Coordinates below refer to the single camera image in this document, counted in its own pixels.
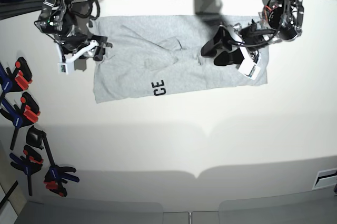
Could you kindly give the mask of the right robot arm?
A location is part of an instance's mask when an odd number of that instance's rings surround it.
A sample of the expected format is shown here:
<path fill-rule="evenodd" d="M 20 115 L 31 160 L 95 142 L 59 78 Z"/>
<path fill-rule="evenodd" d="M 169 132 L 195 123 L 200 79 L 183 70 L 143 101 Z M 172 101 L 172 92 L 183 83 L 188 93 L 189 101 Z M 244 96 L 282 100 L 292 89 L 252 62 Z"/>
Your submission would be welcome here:
<path fill-rule="evenodd" d="M 34 25 L 52 39 L 59 56 L 58 70 L 70 74 L 75 71 L 75 61 L 92 58 L 103 60 L 105 50 L 112 47 L 106 36 L 87 35 L 78 27 L 77 18 L 94 21 L 100 16 L 97 0 L 87 0 L 88 12 L 73 10 L 74 0 L 44 0 L 41 13 Z"/>

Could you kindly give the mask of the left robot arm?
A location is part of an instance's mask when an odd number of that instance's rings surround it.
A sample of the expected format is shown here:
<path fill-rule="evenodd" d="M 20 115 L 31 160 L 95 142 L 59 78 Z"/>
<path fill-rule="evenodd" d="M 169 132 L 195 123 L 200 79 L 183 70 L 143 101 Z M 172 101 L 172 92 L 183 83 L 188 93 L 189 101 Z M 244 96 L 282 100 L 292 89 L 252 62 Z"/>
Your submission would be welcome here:
<path fill-rule="evenodd" d="M 201 49 L 201 56 L 213 58 L 214 65 L 237 65 L 245 77 L 255 80 L 261 72 L 260 50 L 302 34 L 303 0 L 269 0 L 259 21 L 246 27 L 240 23 L 221 24 L 214 37 Z"/>

